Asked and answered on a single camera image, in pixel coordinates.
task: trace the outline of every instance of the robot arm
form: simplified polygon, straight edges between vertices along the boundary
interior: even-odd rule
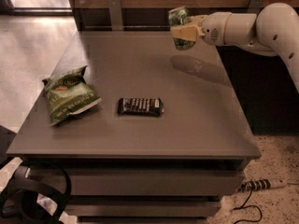
[[[189,17],[186,24],[171,27],[171,34],[186,41],[201,37],[209,45],[237,46],[263,56],[279,55],[299,92],[299,17],[286,4],[265,7],[259,16],[216,12]]]

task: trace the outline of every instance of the table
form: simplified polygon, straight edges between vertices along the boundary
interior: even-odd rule
[[[103,223],[215,215],[221,197],[235,192],[244,168],[260,157],[216,49],[198,41],[178,51],[167,32],[83,32],[54,74],[83,65],[103,101],[50,127],[42,92],[8,156],[60,163],[73,184],[70,215]],[[122,97],[160,97],[164,113],[119,116]]]

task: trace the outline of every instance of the green snack bag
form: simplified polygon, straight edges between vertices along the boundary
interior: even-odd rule
[[[91,108],[102,101],[86,84],[83,76],[86,66],[43,79],[49,102],[50,126],[69,116]]]

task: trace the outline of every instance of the black cable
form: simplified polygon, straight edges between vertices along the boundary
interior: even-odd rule
[[[250,197],[251,197],[251,195],[252,195],[252,192],[253,192],[253,190],[252,190],[252,188],[250,188],[250,194],[249,194],[248,198],[244,201],[244,203],[243,203],[240,207],[236,207],[236,208],[234,208],[233,211],[234,211],[234,210],[242,210],[242,209],[244,210],[244,209],[252,208],[252,207],[253,207],[253,208],[258,209],[258,211],[260,212],[260,218],[257,219],[257,220],[240,219],[240,220],[234,222],[234,224],[239,223],[239,222],[241,222],[241,221],[247,221],[247,222],[259,222],[260,220],[262,220],[262,218],[263,218],[263,213],[262,213],[262,210],[260,209],[260,207],[258,207],[257,205],[247,205],[247,206],[245,206],[246,203],[249,201],[249,199],[250,199]]]

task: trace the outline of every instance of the speckled floor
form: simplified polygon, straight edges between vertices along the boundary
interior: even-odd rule
[[[40,80],[52,72],[75,32],[76,26],[70,17],[0,16],[0,125],[18,132],[42,90]],[[299,136],[255,138],[262,157],[246,168],[246,179],[283,178],[298,184]],[[248,195],[248,192],[240,192],[224,197],[220,212],[207,222],[226,224],[258,218],[255,209],[232,211]],[[247,205],[251,204],[259,206],[263,212],[259,223],[299,223],[298,185],[253,192]]]

